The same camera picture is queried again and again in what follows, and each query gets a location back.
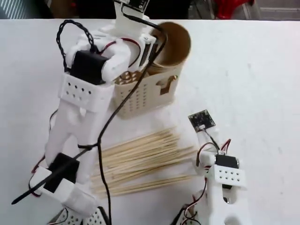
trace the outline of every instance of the wooden stick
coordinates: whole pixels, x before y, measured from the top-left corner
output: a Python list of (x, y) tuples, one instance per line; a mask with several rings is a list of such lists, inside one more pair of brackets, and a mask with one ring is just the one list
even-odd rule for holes
[[(190, 179), (192, 176), (188, 175), (182, 175), (174, 178), (169, 178), (169, 179), (163, 179), (163, 180), (156, 180), (156, 181), (151, 181), (147, 183), (142, 183), (142, 184), (137, 184), (137, 185), (130, 185), (130, 186), (117, 186), (117, 187), (111, 187), (111, 191), (126, 191), (126, 190), (133, 190), (133, 189), (139, 189), (139, 188), (146, 188), (154, 185), (160, 185), (164, 183), (169, 183), (169, 182), (174, 182), (174, 181), (179, 181), (179, 180), (186, 180)], [(97, 192), (105, 192), (105, 188), (98, 189)]]
[(143, 146), (131, 148), (127, 151), (120, 151), (119, 153), (115, 153), (114, 155), (110, 156), (109, 158), (115, 159), (115, 158), (118, 158), (118, 157), (124, 156), (124, 155), (126, 155), (126, 156), (132, 155), (132, 154), (135, 154), (136, 152), (138, 152), (138, 153), (146, 152), (146, 151), (149, 151), (149, 150), (161, 147), (161, 146), (165, 146), (165, 145), (177, 142), (179, 140), (179, 138), (180, 138), (179, 136), (171, 136), (170, 138), (160, 139), (155, 142), (147, 143)]
[[(166, 168), (174, 166), (174, 165), (175, 164), (164, 165), (164, 166), (160, 166), (160, 167), (157, 167), (157, 168), (151, 168), (151, 169), (148, 169), (148, 170), (131, 172), (131, 173), (128, 173), (128, 174), (119, 175), (119, 177), (116, 177), (111, 182), (108, 182), (108, 186), (113, 187), (113, 186), (117, 186), (117, 185), (129, 182), (129, 181), (132, 181), (132, 180), (136, 180), (140, 177), (143, 177), (143, 176), (146, 176), (146, 175), (149, 175), (149, 174), (152, 174), (152, 173), (156, 173), (160, 170), (166, 169)], [(102, 186), (102, 183), (99, 182), (101, 180), (100, 176), (92, 177), (91, 179), (92, 179), (92, 182), (93, 182), (93, 186), (95, 186), (95, 187), (101, 187)]]
[[(186, 155), (190, 155), (192, 153), (196, 153), (196, 151), (189, 152)], [(182, 163), (182, 162), (190, 160), (190, 159), (191, 159), (191, 157), (183, 157), (183, 155), (182, 155), (182, 157), (179, 157), (179, 158), (171, 160), (171, 161), (163, 162), (163, 163), (151, 164), (151, 165), (146, 165), (146, 166), (142, 166), (142, 167), (135, 167), (133, 169), (126, 168), (126, 169), (120, 171), (120, 173), (130, 173), (130, 172), (135, 172), (135, 171), (139, 171), (139, 170), (146, 170), (146, 169), (151, 169), (151, 168), (155, 168), (158, 166), (164, 166), (164, 165), (178, 163), (178, 162)]]
[(166, 148), (163, 148), (162, 150), (153, 150), (153, 151), (149, 151), (145, 154), (140, 154), (140, 155), (136, 155), (136, 156), (133, 156), (133, 157), (121, 157), (118, 160), (111, 161), (111, 162), (106, 162), (104, 164), (104, 166), (116, 167), (116, 166), (119, 166), (120, 164), (128, 163), (130, 161), (138, 160), (138, 159), (145, 158), (145, 157), (154, 156), (154, 155), (158, 154), (159, 152), (162, 152), (162, 151), (166, 152), (166, 151), (169, 151), (173, 148), (176, 148), (176, 144), (167, 146)]
[[(141, 191), (147, 191), (147, 190), (151, 190), (151, 189), (156, 189), (156, 188), (161, 188), (161, 187), (173, 185), (173, 184), (176, 184), (176, 183), (181, 183), (181, 182), (187, 181), (189, 179), (191, 179), (191, 178), (186, 178), (186, 179), (183, 179), (183, 180), (177, 180), (177, 181), (172, 181), (172, 182), (157, 184), (157, 185), (143, 187), (143, 188), (128, 189), (128, 190), (123, 190), (123, 191), (119, 191), (119, 192), (112, 191), (111, 195), (112, 196), (118, 196), (118, 195), (126, 195), (126, 194), (130, 194), (130, 193), (141, 192)], [(96, 192), (96, 193), (102, 194), (101, 197), (105, 197), (106, 196), (106, 195), (104, 195), (103, 192)]]
[(122, 144), (118, 144), (116, 146), (113, 146), (113, 147), (111, 147), (109, 149), (104, 150), (103, 151), (103, 156), (107, 157), (107, 156), (110, 156), (110, 155), (113, 155), (113, 154), (119, 152), (120, 150), (130, 149), (130, 148), (132, 148), (132, 145), (143, 144), (145, 141), (148, 142), (148, 140), (153, 141), (152, 138), (154, 138), (154, 139), (157, 139), (157, 138), (161, 139), (162, 137), (170, 136), (170, 135), (172, 135), (172, 130), (173, 129), (174, 129), (173, 127), (172, 128), (168, 128), (168, 129), (165, 129), (165, 130), (162, 130), (162, 131), (150, 134), (150, 135), (139, 137), (137, 139), (134, 139), (134, 140), (122, 143)]
[(105, 171), (105, 173), (110, 174), (110, 173), (112, 173), (116, 170), (120, 170), (120, 169), (124, 170), (124, 169), (132, 168), (132, 167), (135, 167), (135, 166), (148, 164), (148, 163), (151, 163), (153, 160), (156, 160), (156, 161), (158, 161), (158, 159), (162, 160), (162, 158), (165, 159), (165, 160), (168, 160), (165, 157), (169, 157), (170, 154), (173, 154), (176, 151), (177, 151), (177, 148), (173, 148), (169, 151), (162, 152), (162, 153), (156, 154), (154, 156), (141, 158), (141, 159), (138, 159), (138, 160), (135, 160), (135, 161), (129, 161), (128, 163), (121, 164), (118, 167), (108, 169), (108, 170)]

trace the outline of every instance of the bamboo skewer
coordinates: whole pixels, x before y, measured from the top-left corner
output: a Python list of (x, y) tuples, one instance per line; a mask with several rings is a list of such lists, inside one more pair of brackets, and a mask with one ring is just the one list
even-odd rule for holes
[[(190, 179), (191, 176), (179, 176), (137, 185), (120, 186), (190, 160), (190, 155), (196, 151), (191, 150), (192, 146), (179, 149), (177, 147), (179, 139), (179, 135), (174, 134), (173, 128), (168, 128), (104, 150), (102, 152), (104, 173), (111, 194), (124, 195)], [(97, 168), (91, 177), (92, 188), (97, 194), (106, 195), (98, 165), (95, 166)]]
[(154, 156), (150, 156), (150, 157), (146, 157), (146, 158), (141, 158), (139, 160), (135, 160), (134, 162), (128, 162), (128, 163), (125, 163), (125, 164), (122, 164), (122, 166), (119, 166), (119, 167), (114, 167), (112, 169), (108, 169), (106, 170), (106, 174), (110, 174), (112, 173), (113, 171), (116, 171), (118, 169), (128, 169), (128, 168), (132, 168), (132, 167), (135, 167), (135, 166), (139, 166), (139, 165), (143, 165), (143, 164), (149, 164), (149, 163), (152, 163), (153, 161), (158, 161), (158, 160), (168, 160), (168, 158), (170, 158), (170, 155), (173, 155), (174, 152), (176, 152), (177, 149), (176, 148), (173, 148), (167, 152), (162, 152), (162, 153), (159, 153), (157, 155), (154, 155)]
[[(189, 152), (185, 155), (191, 155), (193, 153), (196, 153), (196, 151)], [(134, 172), (134, 171), (151, 169), (151, 168), (160, 167), (160, 166), (164, 166), (164, 165), (168, 165), (168, 164), (174, 164), (174, 163), (179, 163), (179, 162), (183, 163), (183, 162), (185, 162), (187, 160), (190, 160), (190, 159), (191, 159), (191, 157), (180, 157), (180, 158), (177, 158), (177, 159), (174, 159), (174, 160), (171, 160), (171, 161), (167, 161), (167, 162), (147, 165), (147, 166), (143, 166), (143, 167), (137, 167), (137, 168), (134, 168), (132, 170), (124, 169), (124, 170), (120, 171), (120, 173), (131, 173), (131, 172)]]
[(132, 148), (132, 145), (140, 146), (140, 145), (143, 145), (144, 142), (148, 143), (149, 142), (148, 140), (151, 140), (152, 138), (162, 139), (162, 138), (165, 138), (165, 136), (171, 136), (172, 135), (172, 133), (171, 133), (172, 130), (173, 130), (173, 128), (168, 128), (168, 129), (162, 130), (160, 132), (153, 133), (153, 134), (148, 135), (148, 136), (143, 136), (143, 137), (140, 137), (138, 139), (135, 139), (135, 140), (132, 140), (132, 141), (129, 141), (129, 142), (111, 147), (107, 150), (104, 150), (102, 155), (103, 155), (103, 157), (108, 157), (108, 156), (113, 155), (115, 153), (119, 153), (119, 151), (122, 151), (124, 149), (130, 149), (130, 148)]
[(169, 144), (176, 143), (178, 140), (179, 140), (179, 136), (172, 136), (171, 138), (168, 138), (168, 139), (159, 140), (157, 142), (151, 142), (151, 143), (145, 144), (142, 147), (139, 146), (139, 147), (136, 147), (136, 148), (131, 148), (127, 151), (121, 151), (119, 153), (116, 153), (113, 156), (104, 157), (104, 162), (108, 158), (112, 159), (112, 158), (118, 158), (118, 157), (121, 157), (121, 156), (130, 156), (130, 155), (133, 155), (137, 152), (140, 154), (141, 152), (150, 151), (150, 150), (155, 149), (157, 147), (163, 148), (164, 146), (167, 146)]
[[(136, 193), (136, 192), (141, 192), (141, 191), (146, 191), (150, 189), (155, 189), (155, 188), (161, 188), (169, 185), (173, 185), (176, 183), (180, 183), (183, 181), (187, 181), (191, 179), (192, 176), (186, 176), (185, 178), (180, 178), (180, 179), (169, 179), (169, 180), (161, 180), (161, 181), (156, 181), (156, 182), (149, 182), (142, 184), (141, 186), (129, 186), (124, 189), (116, 190), (112, 189), (111, 194), (113, 196), (117, 195), (125, 195), (125, 194), (130, 194), (130, 193)], [(105, 197), (105, 190), (98, 190), (96, 191), (97, 194), (101, 194), (102, 197)]]

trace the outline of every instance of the beige plastic basket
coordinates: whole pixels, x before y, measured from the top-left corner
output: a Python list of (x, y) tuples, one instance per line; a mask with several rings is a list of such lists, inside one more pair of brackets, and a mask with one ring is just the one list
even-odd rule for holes
[[(181, 69), (176, 68), (166, 73), (144, 78), (137, 90), (120, 110), (119, 116), (127, 119), (171, 103), (174, 98)], [(120, 105), (135, 84), (136, 82), (123, 85), (116, 84), (114, 97), (116, 106)]]
[[(190, 52), (191, 39), (188, 31), (176, 23), (165, 22), (160, 26), (168, 33), (168, 42), (137, 90), (120, 110), (119, 116), (125, 119), (167, 105), (174, 99), (184, 62)], [(156, 30), (153, 30), (151, 35), (158, 39), (163, 38)], [(124, 74), (116, 80), (116, 106), (119, 106), (133, 89), (139, 76), (140, 73)]]

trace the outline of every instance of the perforated basket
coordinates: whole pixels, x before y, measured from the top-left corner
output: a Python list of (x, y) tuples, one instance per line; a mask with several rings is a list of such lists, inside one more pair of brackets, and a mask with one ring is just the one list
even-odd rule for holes
[[(119, 116), (127, 119), (171, 103), (181, 70), (182, 67), (176, 67), (165, 73), (145, 77), (132, 97), (120, 110)], [(116, 84), (114, 96), (116, 106), (120, 105), (135, 85), (136, 82)]]

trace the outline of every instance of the white surface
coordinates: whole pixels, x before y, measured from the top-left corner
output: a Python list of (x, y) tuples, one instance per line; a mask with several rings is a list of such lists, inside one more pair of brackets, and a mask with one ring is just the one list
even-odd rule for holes
[[(61, 209), (45, 195), (10, 205), (27, 190), (30, 170), (44, 152), (49, 116), (58, 106), (63, 66), (55, 37), (61, 22), (0, 21), (2, 223), (42, 225)], [(105, 23), (81, 22), (92, 30)], [(297, 224), (300, 23), (180, 24), (190, 31), (193, 48), (179, 81), (176, 102), (134, 120), (115, 119), (104, 145), (177, 121), (186, 126), (182, 129), (185, 141), (188, 137), (196, 141), (188, 115), (207, 108), (219, 128), (219, 140), (232, 138), (230, 154), (243, 159), (253, 224)], [(64, 47), (74, 45), (79, 33), (75, 27), (66, 27)], [(113, 224), (168, 225), (182, 204), (191, 201), (191, 194), (202, 189), (203, 179), (189, 184), (113, 198)]]

